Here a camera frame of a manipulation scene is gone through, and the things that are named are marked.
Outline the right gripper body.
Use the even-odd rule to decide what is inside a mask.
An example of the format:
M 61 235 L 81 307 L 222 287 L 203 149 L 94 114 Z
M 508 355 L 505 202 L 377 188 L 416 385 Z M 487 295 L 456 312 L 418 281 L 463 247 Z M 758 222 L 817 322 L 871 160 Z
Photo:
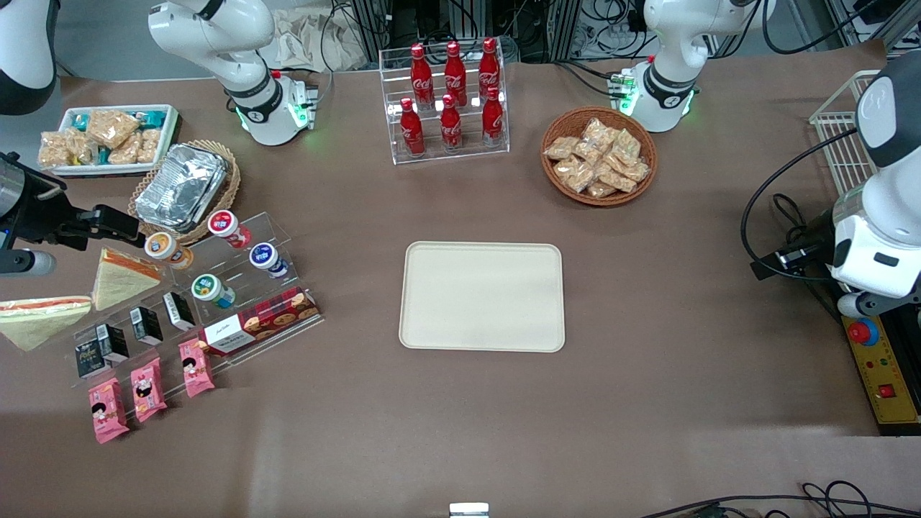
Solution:
M 25 173 L 25 187 L 14 209 L 14 236 L 33 245 L 65 245 L 75 240 L 60 233 L 73 215 L 62 181 L 43 174 Z

